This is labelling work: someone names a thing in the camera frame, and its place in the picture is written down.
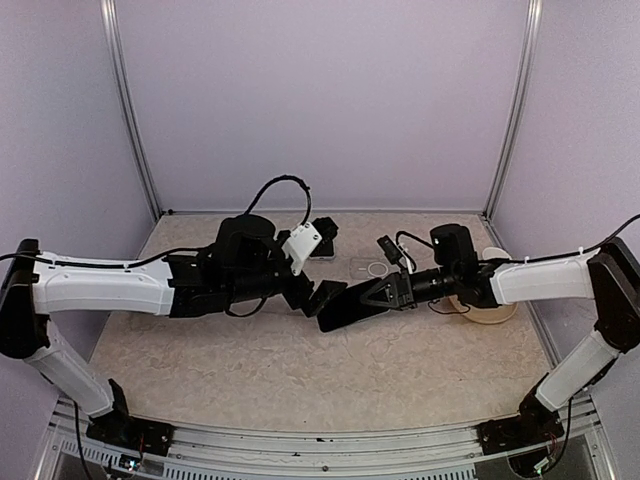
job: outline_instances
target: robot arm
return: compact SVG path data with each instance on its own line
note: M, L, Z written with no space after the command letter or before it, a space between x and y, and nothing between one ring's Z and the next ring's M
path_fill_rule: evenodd
M336 234L329 218L276 235L271 222L245 214L224 220L216 242L193 249L196 255L123 262L40 252L36 240L23 240L0 291L0 353L33 366L76 401L91 419L89 437L166 455L171 425L131 417L118 384L97 374L49 315L66 310L236 315L233 303L282 294L292 309L313 316L346 287L324 281L314 292L302 272L314 250Z
M519 414L478 425L486 454L542 443L551 434L561 436L557 410L602 378L621 353L640 344L640 264L619 238L588 253L514 264L478 260L469 231L443 225L431 231L439 267L412 274L399 262L403 253L398 246L388 237L378 243L400 271L337 295L318 315L322 331L451 295L477 308L569 297L595 300L594 330L527 394Z

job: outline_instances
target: black cable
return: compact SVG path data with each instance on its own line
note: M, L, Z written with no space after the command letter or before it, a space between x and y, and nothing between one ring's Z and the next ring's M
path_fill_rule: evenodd
M230 317L233 317L233 318L247 318L247 317L250 317L251 315L255 315L260 310L262 310L262 307L264 307L265 303L267 303L267 297L261 298L260 299L260 303L258 303L256 308L251 310L249 313L234 313L234 312L231 311L231 306L225 308L224 309L224 313L226 313L227 315L229 315Z
M435 308L433 308L433 306L438 303L440 303L440 300L429 300L427 302L427 307L429 307L432 312L437 313L438 315L464 315L465 313L469 313L471 311L471 307L469 305L465 305L467 309L464 312L459 312L457 310L453 310L451 312L441 312L440 310L436 310Z
M84 452L82 451L82 440L80 439L80 416L78 414L78 404L76 402L73 402L73 409L76 414L76 441L78 442L78 453L80 455L80 462L82 463L82 469L84 470L87 479L93 480L91 473L89 473L87 461L84 459Z
M400 230L396 233L396 244L400 243L400 237L409 237L413 240L415 240L418 243L421 243L422 245L424 245L425 247L429 247L431 250L433 250L433 245L431 245L429 242L427 242L426 240L418 237L417 235L414 235L413 233L410 232L406 232L404 230Z
M47 265L53 265L53 261L48 258L34 257L32 255L25 255L24 253L7 253L6 255L0 255L0 262L12 258L24 258L25 260L34 260L36 262L46 263Z
M46 265L59 265L61 267L77 267L77 268L93 268L97 270L127 270L130 268L137 268L147 265L151 262L155 262L161 258L166 257L167 255L171 255L173 253L178 252L199 252L202 250L201 248L196 247L179 247L172 248L169 250L165 250L164 252L160 252L153 257L145 258L144 260L138 260L135 262L131 262L128 264L124 263L89 263L89 262L69 262L65 260L53 261L49 258L37 257L32 255L26 255L23 253L9 253L7 255L0 255L0 262L3 260L9 260L11 258L23 258L26 260L33 260L34 262L44 263Z
M248 215L251 213L251 211L260 201L260 198L262 197L262 195L264 195L264 192L266 192L271 186L275 185L276 183L286 182L286 181L297 183L300 186L300 188L302 188L305 195L307 196L307 211L304 214L304 218L302 219L302 225L307 223L307 220L309 220L309 216L311 215L311 193L310 193L311 188L306 183L304 183L304 180L302 180L300 177L296 177L295 175L280 175L279 177L272 178L267 183L265 183L264 186L260 189L260 191L256 194L253 201L249 204L244 214Z
M560 450L560 453L558 454L558 456L553 460L553 463L545 470L544 468L540 471L540 473L534 471L532 472L531 475L528 476L523 476L520 475L519 473L513 472L515 473L518 477L520 478L525 478L525 479L530 479L530 478L543 478L544 475L546 475L547 473L549 473L551 470L553 470L554 468L556 468L558 466L558 463L560 463L560 460L562 459L564 452L567 450L567 445L569 444L569 434L571 433L571 407L573 406L573 397L571 397L569 399L569 404L567 407L567 431L565 433L564 436L564 442L562 444L562 449Z
M413 259L413 257L411 255L409 255L409 253L402 249L402 254L407 257L407 260L409 260L411 262L411 269L413 270L413 273L416 273L418 271L418 264L416 263L416 261Z
M564 436L564 443L562 444L562 450L558 454L558 457L553 461L551 466L542 472L543 475L546 475L551 470L558 466L564 452L567 450L567 445L569 444L569 433L571 432L571 407L573 406L573 397L569 399L569 406L567 407L567 433Z
M305 195L307 196L307 210L305 212L304 218L302 219L302 224L307 223L307 220L309 220L309 217L311 216L311 188L304 182L304 180L302 180L299 177L296 177L295 175L281 175L279 177L273 178L271 180L269 180L261 189L260 191L256 194L255 198L253 199L253 201L251 202L251 204L249 205L249 207L247 208L247 210L245 210L244 214L247 215L249 213L251 213L251 211L253 210L253 208L256 206L256 204L258 203L258 201L260 200L260 198L262 197L262 195L264 195L264 193L274 184L278 183L278 182L284 182L284 181L292 181L297 183L300 188L302 188L302 190L304 190ZM124 263L113 263L113 264L108 264L108 263L90 263L90 262L73 262L73 261L64 261L64 260L60 260L60 261L53 261L51 259L48 258L42 258L42 257L38 257L38 256L32 256L32 255L26 255L26 254L22 254L22 253L10 253L7 255L0 255L0 262L4 261L4 260L9 260L12 258L24 258L27 260L33 260L35 262L38 263L44 263L47 265L60 265L61 267L76 267L76 268L94 268L94 269L98 269L98 270L127 270L130 268L138 268L138 267L142 267L144 265L147 265L151 262L155 262L156 260L160 260L161 258L166 257L167 255L171 255L173 253L179 253L179 252L200 252L202 249L201 248L196 248L196 247L178 247L178 248L171 248L169 250L165 250L164 252L160 252L157 255L154 255L153 257L149 257L146 258L144 260L138 260L136 262L131 262L128 264L124 264Z
M626 222L624 222L622 225L620 225L611 235L609 235L607 238L605 238L604 240L602 240L599 243L596 243L595 245L592 245L589 248L585 248L582 250L582 253L590 253L593 252L594 250L597 250L598 248L602 247L604 244L610 242L611 240L613 240L615 237L617 237L625 228L627 228L629 225L631 225L633 222L640 220L640 213L634 215L633 217L631 217L630 219L628 219ZM499 263L499 264L504 264L504 263L516 263L516 264L525 264L525 263L536 263L536 262L546 262L549 260L561 260L563 258L567 258L567 257L574 257L576 255L580 255L580 251L576 250L575 252L567 252L567 253L558 253L555 255L546 255L544 257L536 257L536 258L529 258L528 260L513 260L513 259L508 259L508 258L495 258L495 259L489 259L489 260L484 260L485 263Z

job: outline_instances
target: table surface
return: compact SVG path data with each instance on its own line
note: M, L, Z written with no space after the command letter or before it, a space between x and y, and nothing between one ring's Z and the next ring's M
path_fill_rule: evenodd
M265 214L279 229L300 215ZM224 215L164 216L143 257L215 240ZM337 213L333 261L309 261L316 281L357 283L353 259L383 260L376 239L408 230L428 238L467 225L481 252L491 240L476 215ZM420 268L432 253L409 243ZM236 305L241 313L253 307ZM448 309L443 302L439 308ZM500 325L437 315L425 305L323 334L281 298L250 318L198 319L114 312L92 365L125 390L134 415L270 431L380 431L449 425L515 413L549 368L525 308Z

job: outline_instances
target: aluminum frame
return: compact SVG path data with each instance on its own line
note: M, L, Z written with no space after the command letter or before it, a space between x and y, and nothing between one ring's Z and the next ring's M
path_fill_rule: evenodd
M563 421L567 409L560 412ZM81 430L87 417L80 416ZM401 480L458 478L475 474L484 460L514 456L536 447L484 456L474 422L443 427L381 432L286 433L174 423L174 442L167 457L145 454L137 478ZM571 438L585 436L592 451L606 453L606 439L591 399L583 395L574 402ZM106 467L108 460L137 452L105 445L83 436L88 462ZM30 479L52 480L62 454L78 456L73 404L62 398L52 415L40 447L39 461ZM592 456L599 480L615 480L606 455Z
M533 69L533 58L538 40L538 31L540 29L540 21L542 19L542 0L529 0L529 10L527 13L527 23L524 34L524 42L522 45L522 55L520 57L520 66L518 67L518 75L516 77L516 90L509 112L509 121L507 123L507 131L502 143L500 151L500 160L496 169L489 197L484 209L484 214L488 219L493 219L498 207L500 195L504 189L507 179L507 173L513 156L518 130L522 121L522 113L524 111L527 90L529 89L529 79Z
M127 70L125 67L122 43L120 41L120 31L118 29L118 16L116 12L115 0L100 0L102 7L102 20L104 22L107 45L111 54L113 73L115 75L116 86L120 107L127 127L129 143L133 151L133 159L140 177L145 200L154 222L157 222L163 214L158 191L153 182L153 176L147 157L142 145L142 137L138 127L138 121L133 108L129 83L127 81Z

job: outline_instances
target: lavender wall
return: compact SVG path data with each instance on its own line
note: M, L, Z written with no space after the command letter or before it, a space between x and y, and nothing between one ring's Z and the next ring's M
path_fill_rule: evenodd
M513 165L495 219L516 255L591 245L640 212L640 4L547 0ZM640 225L622 235L640 256ZM590 302L541 303L566 355L591 330ZM640 468L640 350L594 399L623 479Z
M296 173L320 208L484 207L526 1L128 0L118 18L166 208ZM294 186L263 206L302 207Z
M138 252L152 222L133 167L97 1L11 0L0 15L0 253L23 237L93 257ZM0 264L0 276L7 265ZM104 316L56 316L88 356ZM56 391L0 357L0 478L25 478Z

